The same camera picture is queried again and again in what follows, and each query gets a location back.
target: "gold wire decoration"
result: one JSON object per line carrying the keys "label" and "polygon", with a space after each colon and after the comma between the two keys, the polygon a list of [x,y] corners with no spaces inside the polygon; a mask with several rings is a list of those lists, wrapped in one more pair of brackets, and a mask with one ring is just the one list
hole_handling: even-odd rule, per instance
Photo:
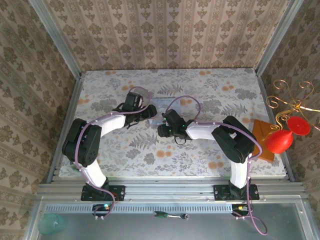
{"label": "gold wire decoration", "polygon": [[279,97],[277,96],[274,96],[274,95],[271,95],[271,96],[268,96],[266,98],[266,104],[272,108],[272,109],[277,109],[279,107],[279,102],[283,103],[283,104],[286,104],[288,106],[290,106],[290,109],[289,110],[284,110],[284,111],[281,111],[279,112],[276,116],[275,116],[275,121],[277,124],[273,124],[270,126],[270,128],[272,130],[274,130],[273,132],[277,131],[277,130],[282,130],[283,129],[283,125],[281,124],[281,121],[287,123],[288,119],[290,118],[290,116],[293,114],[293,113],[299,113],[302,115],[302,117],[311,125],[313,126],[314,128],[316,128],[317,130],[320,131],[320,128],[317,127],[315,124],[311,123],[309,121],[309,119],[306,117],[306,115],[303,113],[303,111],[314,111],[314,112],[319,112],[320,113],[320,110],[318,109],[313,109],[313,108],[309,108],[309,107],[306,107],[304,101],[309,98],[311,96],[311,94],[313,94],[313,92],[315,91],[315,87],[314,85],[309,82],[309,81],[301,81],[299,82],[299,87],[302,88],[302,89],[307,89],[307,88],[310,88],[310,92],[309,94],[302,100],[300,99],[297,99],[293,96],[291,90],[290,90],[290,87],[288,85],[288,83],[285,81],[285,80],[282,80],[282,79],[279,79],[279,80],[275,80],[273,82],[273,86],[278,89],[278,90],[281,90],[283,89],[285,86],[287,86],[287,89],[288,89],[288,92],[289,92],[289,95],[291,97],[291,100],[290,102],[287,102],[287,101],[284,101],[282,99],[280,99]]}

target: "floral wallpaper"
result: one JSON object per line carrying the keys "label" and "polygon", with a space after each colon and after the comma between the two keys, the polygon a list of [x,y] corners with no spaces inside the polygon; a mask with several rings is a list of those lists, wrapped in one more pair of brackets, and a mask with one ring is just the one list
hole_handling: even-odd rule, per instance
{"label": "floral wallpaper", "polygon": [[74,77],[27,0],[0,0],[0,239],[22,239]]}
{"label": "floral wallpaper", "polygon": [[[309,91],[299,87],[300,81],[313,83],[315,92],[305,102],[320,109],[320,1],[305,0],[287,30],[269,65],[262,74],[266,91],[289,100],[286,90],[275,90],[272,82],[288,82],[293,95],[303,99]],[[283,105],[274,113],[284,109]],[[320,113],[306,112],[311,122],[320,127]],[[320,224],[320,131],[313,128],[307,136],[298,136],[287,151],[296,180],[304,182],[308,198]]]}
{"label": "floral wallpaper", "polygon": [[[220,122],[233,115],[252,130],[254,119],[269,120],[252,68],[88,71],[81,78],[83,87],[74,118],[86,121],[108,114],[126,99],[133,86],[143,86],[152,98],[182,95],[197,98],[201,104],[198,117],[201,122]],[[136,92],[146,99],[145,92]],[[198,106],[193,100],[182,98],[180,110],[182,117],[189,120],[197,114]],[[97,161],[108,177],[231,175],[230,160],[216,142],[197,139],[178,145],[173,137],[159,137],[157,126],[150,125],[148,120],[103,136]],[[276,155],[273,163],[254,160],[251,175],[283,178],[286,172],[280,156]],[[59,177],[77,176],[80,173],[75,165],[64,157]]]}
{"label": "floral wallpaper", "polygon": [[253,68],[289,0],[44,0],[79,68]]}

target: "black plastic bracket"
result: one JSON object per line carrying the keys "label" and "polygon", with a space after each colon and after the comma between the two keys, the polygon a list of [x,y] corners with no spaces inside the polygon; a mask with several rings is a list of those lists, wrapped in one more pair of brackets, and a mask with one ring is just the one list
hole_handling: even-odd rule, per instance
{"label": "black plastic bracket", "polygon": [[[238,188],[238,191],[235,191],[229,184],[213,185],[213,193],[215,201],[247,200],[246,190]],[[260,200],[257,185],[250,185],[249,196],[250,200]]]}
{"label": "black plastic bracket", "polygon": [[[123,185],[109,185],[108,191],[114,195],[116,202],[123,202],[126,196],[126,187]],[[112,202],[112,197],[104,192],[86,184],[82,188],[81,201]]]}

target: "purple cable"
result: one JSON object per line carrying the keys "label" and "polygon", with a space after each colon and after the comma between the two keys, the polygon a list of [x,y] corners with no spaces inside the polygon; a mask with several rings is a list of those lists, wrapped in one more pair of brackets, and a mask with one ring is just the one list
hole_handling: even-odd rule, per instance
{"label": "purple cable", "polygon": [[[250,186],[249,179],[250,179],[250,165],[251,165],[251,161],[250,160],[253,159],[253,158],[257,158],[257,157],[259,157],[261,155],[262,147],[260,146],[260,144],[252,136],[250,136],[248,133],[246,133],[245,131],[243,131],[243,130],[235,127],[235,126],[232,126],[232,125],[229,125],[229,124],[226,124],[226,123],[223,123],[223,122],[199,122],[198,125],[220,125],[220,126],[225,126],[225,127],[230,128],[230,129],[236,130],[237,132],[245,135],[248,139],[250,139],[259,148],[259,153],[257,153],[254,156],[249,157],[248,162],[247,162],[247,168],[246,168],[246,178],[247,178],[246,179],[246,201],[247,201],[247,204],[248,204],[248,209],[249,209],[249,215],[250,216],[246,216],[246,217],[247,218],[251,218],[252,224],[253,224],[253,226],[255,227],[255,229],[257,230],[258,233],[260,233],[263,236],[266,236],[268,234],[268,228],[267,228],[266,224],[260,218],[252,215],[252,210],[251,210],[251,206],[250,206],[250,195],[249,195],[249,186]],[[260,231],[260,229],[256,225],[255,219],[259,220],[262,223],[262,225],[265,228],[265,232]]]}
{"label": "purple cable", "polygon": [[199,102],[197,99],[195,99],[193,96],[189,96],[189,95],[178,96],[175,100],[173,100],[173,101],[170,103],[170,105],[166,108],[165,111],[168,111],[169,108],[172,106],[172,104],[174,104],[175,101],[177,101],[178,99],[182,99],[182,98],[193,99],[193,100],[195,100],[195,102],[198,104],[199,110],[198,110],[198,113],[195,115],[195,117],[194,117],[194,119],[193,119],[194,122],[197,123],[196,119],[197,119],[197,117],[199,116],[199,114],[200,114],[200,112],[201,112],[201,105],[200,105],[200,102]]}
{"label": "purple cable", "polygon": [[115,199],[115,196],[114,196],[110,191],[105,190],[105,189],[103,189],[103,188],[100,188],[100,187],[97,187],[97,186],[93,185],[93,184],[90,182],[90,180],[87,178],[87,176],[81,171],[81,166],[79,165],[79,161],[78,161],[78,153],[79,153],[80,142],[81,142],[82,136],[84,135],[85,130],[86,130],[91,124],[93,124],[93,123],[97,123],[97,122],[99,122],[100,120],[106,119],[106,118],[108,118],[108,117],[110,117],[110,116],[124,115],[124,114],[138,114],[138,113],[141,113],[142,111],[146,110],[147,107],[149,106],[150,100],[151,100],[149,91],[148,91],[147,89],[141,87],[141,86],[134,86],[134,87],[132,87],[132,88],[129,90],[129,92],[131,92],[133,89],[142,89],[142,90],[144,90],[144,91],[147,92],[147,94],[148,94],[148,103],[147,103],[147,105],[146,105],[144,108],[142,108],[142,109],[140,109],[140,110],[138,110],[138,111],[109,113],[109,114],[107,114],[107,115],[100,116],[100,117],[98,117],[97,119],[94,119],[94,120],[88,122],[88,123],[83,127],[83,129],[81,130],[81,132],[80,132],[80,134],[79,134],[79,137],[78,137],[78,140],[77,140],[76,145],[75,145],[74,164],[75,164],[76,168],[79,169],[79,171],[80,171],[81,175],[84,177],[86,183],[88,183],[88,184],[89,184],[91,187],[93,187],[94,189],[97,189],[97,190],[99,190],[99,191],[105,192],[105,193],[109,194],[109,195],[112,197],[112,205],[111,205],[111,207],[110,207],[109,212],[105,215],[105,217],[107,217],[107,216],[112,212],[112,210],[114,209],[115,203],[116,203],[116,199]]}

